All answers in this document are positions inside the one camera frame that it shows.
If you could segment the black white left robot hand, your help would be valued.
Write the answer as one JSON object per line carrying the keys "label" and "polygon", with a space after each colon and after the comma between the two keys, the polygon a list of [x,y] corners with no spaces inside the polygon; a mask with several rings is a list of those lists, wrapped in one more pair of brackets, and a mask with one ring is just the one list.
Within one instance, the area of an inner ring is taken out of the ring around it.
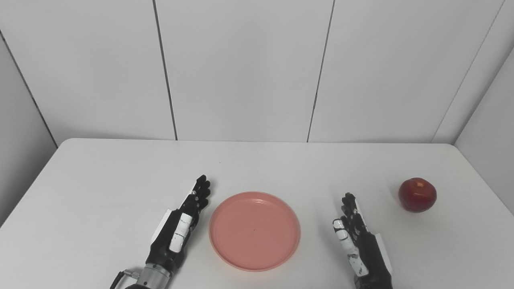
{"label": "black white left robot hand", "polygon": [[183,264],[185,248],[198,225],[200,214],[207,207],[211,194],[210,181],[201,175],[180,207],[172,210],[151,244],[146,264],[158,265],[174,274]]}

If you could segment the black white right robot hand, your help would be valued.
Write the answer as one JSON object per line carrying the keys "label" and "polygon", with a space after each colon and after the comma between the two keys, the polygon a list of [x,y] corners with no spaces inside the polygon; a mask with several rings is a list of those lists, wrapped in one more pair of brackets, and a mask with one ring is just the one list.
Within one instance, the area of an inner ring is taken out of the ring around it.
{"label": "black white right robot hand", "polygon": [[340,218],[332,222],[357,289],[392,289],[392,266],[380,234],[368,231],[355,196],[342,198]]}

